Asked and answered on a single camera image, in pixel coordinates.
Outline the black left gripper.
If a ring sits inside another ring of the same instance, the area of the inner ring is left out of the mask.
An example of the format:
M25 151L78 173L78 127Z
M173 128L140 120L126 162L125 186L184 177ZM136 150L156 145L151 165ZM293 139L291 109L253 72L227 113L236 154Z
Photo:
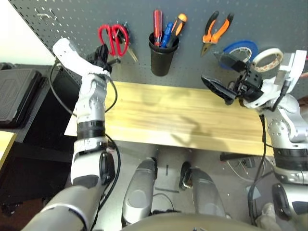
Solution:
M116 58L111 61L107 61L109 56L109 50L107 45L99 46L95 52L87 55L86 60L92 65L99 66L108 72L112 72L113 66L120 64L120 59Z

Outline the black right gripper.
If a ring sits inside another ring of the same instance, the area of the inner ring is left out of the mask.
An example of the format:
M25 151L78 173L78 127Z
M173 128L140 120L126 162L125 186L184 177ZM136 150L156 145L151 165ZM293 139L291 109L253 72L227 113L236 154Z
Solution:
M236 72L247 69L247 64L232 54L216 52L214 56L221 64ZM255 70L247 70L235 81L230 82L228 88L219 80L204 75L201 76L201 80L210 91L222 98L226 105L231 105L236 97L239 99L258 99L262 96L262 74Z

